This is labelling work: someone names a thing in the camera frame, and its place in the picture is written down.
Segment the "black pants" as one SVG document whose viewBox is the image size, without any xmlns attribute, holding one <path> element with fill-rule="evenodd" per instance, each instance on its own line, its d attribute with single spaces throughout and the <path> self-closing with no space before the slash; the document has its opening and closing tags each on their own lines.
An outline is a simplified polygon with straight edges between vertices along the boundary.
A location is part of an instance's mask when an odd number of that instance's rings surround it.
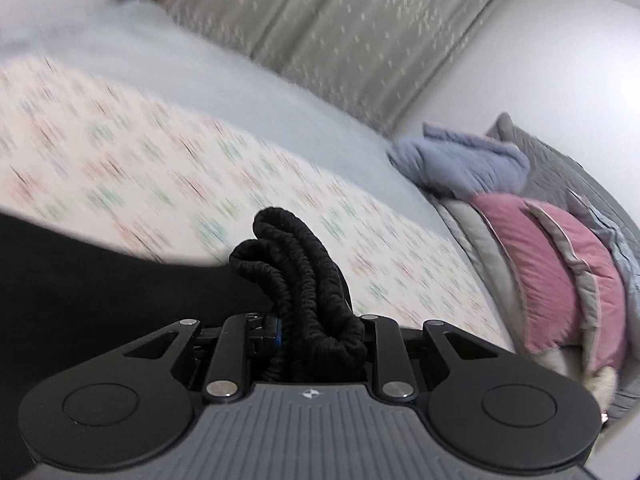
<svg viewBox="0 0 640 480">
<path fill-rule="evenodd" d="M 139 259 L 12 216 L 1 219 L 1 474 L 32 462 L 17 425 L 26 392 L 62 370 L 184 318 L 218 327 L 260 313 L 282 323 L 270 375 L 356 382 L 367 350 L 344 276 L 318 237 L 282 208 L 224 266 Z"/>
</svg>

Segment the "floral white cloth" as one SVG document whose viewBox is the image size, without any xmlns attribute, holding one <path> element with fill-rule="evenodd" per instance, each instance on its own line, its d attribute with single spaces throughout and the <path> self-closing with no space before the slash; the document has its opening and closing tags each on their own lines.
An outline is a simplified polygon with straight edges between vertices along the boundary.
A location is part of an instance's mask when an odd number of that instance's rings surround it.
<svg viewBox="0 0 640 480">
<path fill-rule="evenodd" d="M 47 60 L 1 70 L 1 206 L 160 261 L 224 263 L 258 211 L 306 223 L 359 314 L 440 318 L 502 348 L 498 310 L 432 205 L 397 174 L 378 191 L 213 117 Z"/>
</svg>

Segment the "blue grey blanket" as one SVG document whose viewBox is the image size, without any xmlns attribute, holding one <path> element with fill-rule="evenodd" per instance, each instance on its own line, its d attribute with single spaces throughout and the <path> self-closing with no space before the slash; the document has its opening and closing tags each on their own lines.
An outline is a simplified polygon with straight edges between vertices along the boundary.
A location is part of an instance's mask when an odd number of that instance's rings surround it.
<svg viewBox="0 0 640 480">
<path fill-rule="evenodd" d="M 518 194 L 530 169 L 513 143 L 455 132 L 426 122 L 420 136 L 390 144 L 392 166 L 418 188 L 457 200 L 480 194 Z"/>
</svg>

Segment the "light blue bed sheet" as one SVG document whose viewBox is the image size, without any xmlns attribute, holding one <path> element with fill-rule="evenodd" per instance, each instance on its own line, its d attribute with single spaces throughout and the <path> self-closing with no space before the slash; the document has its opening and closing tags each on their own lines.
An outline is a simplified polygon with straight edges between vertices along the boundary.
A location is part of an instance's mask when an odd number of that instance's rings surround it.
<svg viewBox="0 0 640 480">
<path fill-rule="evenodd" d="M 128 0 L 98 12 L 2 32 L 2 60 L 44 54 L 199 110 L 360 186 L 440 236 L 434 206 L 388 161 L 388 142 L 312 93 L 179 27 L 156 4 Z"/>
</svg>

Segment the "grey patterned curtain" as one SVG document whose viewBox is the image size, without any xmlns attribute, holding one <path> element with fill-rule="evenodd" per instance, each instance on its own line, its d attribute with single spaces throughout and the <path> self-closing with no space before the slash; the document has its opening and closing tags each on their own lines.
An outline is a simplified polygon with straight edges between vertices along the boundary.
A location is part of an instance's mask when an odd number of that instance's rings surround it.
<svg viewBox="0 0 640 480">
<path fill-rule="evenodd" d="M 164 5 L 181 26 L 389 134 L 499 1 L 164 0 Z"/>
</svg>

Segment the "grey headboard cushion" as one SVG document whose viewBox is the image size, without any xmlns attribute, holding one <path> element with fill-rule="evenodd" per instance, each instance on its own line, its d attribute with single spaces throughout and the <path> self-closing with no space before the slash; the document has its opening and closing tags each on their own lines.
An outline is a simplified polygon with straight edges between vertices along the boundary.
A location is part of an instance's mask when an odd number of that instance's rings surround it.
<svg viewBox="0 0 640 480">
<path fill-rule="evenodd" d="M 523 197 L 542 200 L 567 211 L 568 190 L 585 197 L 620 227 L 639 262 L 639 227 L 622 205 L 578 162 L 514 125 L 506 113 L 497 117 L 487 135 L 491 139 L 515 144 L 529 159 L 530 169 Z M 618 422 L 638 404 L 639 352 L 634 352 L 629 342 L 629 353 L 620 371 L 618 389 L 608 408 L 608 420 L 612 424 Z"/>
</svg>

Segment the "white plush toy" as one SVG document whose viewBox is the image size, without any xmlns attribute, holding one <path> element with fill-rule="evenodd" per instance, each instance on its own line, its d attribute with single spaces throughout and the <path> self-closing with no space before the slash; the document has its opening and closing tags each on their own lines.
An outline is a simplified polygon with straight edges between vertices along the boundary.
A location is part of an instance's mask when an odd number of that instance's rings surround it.
<svg viewBox="0 0 640 480">
<path fill-rule="evenodd" d="M 582 384 L 596 399 L 600 411 L 608 411 L 618 384 L 618 374 L 613 367 L 605 366 L 596 372 L 584 372 L 582 350 L 578 347 L 551 349 L 534 356 L 534 361 Z"/>
</svg>

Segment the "light blue duvet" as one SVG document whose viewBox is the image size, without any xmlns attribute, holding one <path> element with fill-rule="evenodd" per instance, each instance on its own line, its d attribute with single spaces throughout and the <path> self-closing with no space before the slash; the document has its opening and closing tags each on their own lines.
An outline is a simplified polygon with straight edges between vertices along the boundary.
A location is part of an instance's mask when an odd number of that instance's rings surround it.
<svg viewBox="0 0 640 480">
<path fill-rule="evenodd" d="M 584 224 L 608 248 L 626 292 L 626 315 L 628 339 L 639 352 L 640 336 L 640 275 L 639 263 L 620 227 L 589 200 L 572 190 L 567 191 L 567 209 Z"/>
</svg>

